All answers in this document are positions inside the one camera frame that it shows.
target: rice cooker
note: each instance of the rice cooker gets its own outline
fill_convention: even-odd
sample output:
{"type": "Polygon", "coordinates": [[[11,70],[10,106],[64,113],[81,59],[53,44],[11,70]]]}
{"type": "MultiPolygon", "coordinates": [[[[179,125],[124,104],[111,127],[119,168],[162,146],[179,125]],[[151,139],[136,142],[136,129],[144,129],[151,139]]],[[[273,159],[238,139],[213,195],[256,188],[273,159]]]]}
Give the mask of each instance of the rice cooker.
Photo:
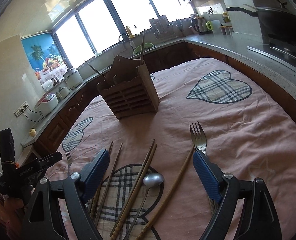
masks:
{"type": "Polygon", "coordinates": [[[75,68],[68,70],[64,74],[64,79],[67,83],[67,87],[70,89],[76,88],[78,85],[80,85],[83,82],[82,77],[80,76],[78,70],[75,68]]]}
{"type": "Polygon", "coordinates": [[[44,95],[37,104],[35,105],[35,110],[41,116],[48,115],[54,108],[58,105],[58,99],[55,94],[44,95]]]}

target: metal fork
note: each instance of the metal fork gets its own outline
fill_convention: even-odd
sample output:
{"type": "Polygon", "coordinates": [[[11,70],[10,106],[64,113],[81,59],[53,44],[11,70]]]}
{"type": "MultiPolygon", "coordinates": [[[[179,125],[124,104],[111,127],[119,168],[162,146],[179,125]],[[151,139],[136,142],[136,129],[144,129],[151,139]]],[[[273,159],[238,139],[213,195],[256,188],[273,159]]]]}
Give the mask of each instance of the metal fork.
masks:
{"type": "Polygon", "coordinates": [[[68,172],[67,172],[67,176],[70,175],[70,166],[72,164],[72,158],[69,152],[66,152],[66,158],[67,158],[67,165],[68,165],[68,172]]]}
{"type": "MultiPolygon", "coordinates": [[[[206,155],[207,138],[206,138],[206,135],[204,134],[204,131],[200,123],[198,122],[198,126],[197,126],[197,123],[195,124],[192,123],[193,130],[192,130],[191,124],[189,126],[190,126],[191,139],[192,139],[192,142],[195,144],[196,149],[202,151],[204,155],[206,155]]],[[[218,207],[218,204],[214,200],[210,199],[209,196],[208,196],[208,200],[211,208],[211,214],[213,215],[218,207]]]]}

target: blue gripper pad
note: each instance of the blue gripper pad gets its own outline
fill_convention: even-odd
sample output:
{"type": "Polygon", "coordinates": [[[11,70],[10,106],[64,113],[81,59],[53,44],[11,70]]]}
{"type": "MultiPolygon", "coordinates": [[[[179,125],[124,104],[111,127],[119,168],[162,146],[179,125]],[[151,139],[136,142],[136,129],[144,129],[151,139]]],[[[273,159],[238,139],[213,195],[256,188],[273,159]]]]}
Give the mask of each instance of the blue gripper pad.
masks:
{"type": "Polygon", "coordinates": [[[219,182],[211,172],[209,166],[198,152],[193,154],[192,161],[209,198],[213,199],[217,203],[220,203],[222,196],[219,193],[219,182]]]}
{"type": "Polygon", "coordinates": [[[79,189],[83,203],[93,198],[96,190],[109,166],[109,152],[101,149],[91,163],[87,163],[80,172],[81,179],[79,189]]]}

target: silver screw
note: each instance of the silver screw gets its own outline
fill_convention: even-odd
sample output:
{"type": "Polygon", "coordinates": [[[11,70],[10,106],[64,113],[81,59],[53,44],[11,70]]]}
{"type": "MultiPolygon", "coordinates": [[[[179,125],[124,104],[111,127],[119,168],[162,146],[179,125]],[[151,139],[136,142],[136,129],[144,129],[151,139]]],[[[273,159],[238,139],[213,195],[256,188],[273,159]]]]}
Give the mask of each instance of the silver screw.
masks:
{"type": "Polygon", "coordinates": [[[263,179],[261,178],[256,178],[255,181],[259,184],[263,184],[263,179]]]}
{"type": "Polygon", "coordinates": [[[231,174],[231,173],[225,173],[224,174],[224,177],[226,178],[226,179],[232,179],[233,178],[233,175],[231,174]]]}
{"type": "Polygon", "coordinates": [[[76,172],[70,175],[70,178],[72,178],[72,179],[76,179],[78,177],[79,177],[79,174],[76,172]]]}
{"type": "Polygon", "coordinates": [[[46,178],[42,178],[42,179],[39,181],[40,184],[45,184],[46,182],[47,182],[47,179],[46,179],[46,178]]]}

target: granite countertop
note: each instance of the granite countertop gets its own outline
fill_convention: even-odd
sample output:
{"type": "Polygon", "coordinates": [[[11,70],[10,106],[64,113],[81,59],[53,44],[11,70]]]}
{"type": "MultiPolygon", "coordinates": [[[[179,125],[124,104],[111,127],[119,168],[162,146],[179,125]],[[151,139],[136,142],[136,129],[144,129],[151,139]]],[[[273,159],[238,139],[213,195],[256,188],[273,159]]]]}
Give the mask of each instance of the granite countertop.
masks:
{"type": "MultiPolygon", "coordinates": [[[[168,46],[181,42],[187,42],[218,51],[248,65],[249,67],[257,70],[261,74],[274,81],[296,100],[296,72],[273,59],[270,59],[254,51],[248,50],[247,46],[262,45],[262,43],[256,41],[233,38],[230,35],[197,34],[183,38],[175,38],[173,40],[157,44],[156,47],[145,51],[144,54],[148,54],[158,49],[166,48],[168,46]]],[[[109,70],[110,67],[106,68],[103,73],[106,73],[109,70]]],[[[88,82],[94,80],[97,76],[98,74],[94,74],[86,78],[81,85],[79,85],[76,89],[71,90],[69,96],[60,101],[57,107],[50,114],[48,114],[44,118],[44,120],[36,123],[33,126],[33,128],[36,130],[36,135],[32,138],[29,136],[29,134],[27,134],[21,143],[22,146],[26,147],[37,141],[38,137],[41,135],[50,121],[59,113],[59,111],[66,105],[66,103],[74,95],[76,95],[76,93],[80,91],[88,82]]]]}

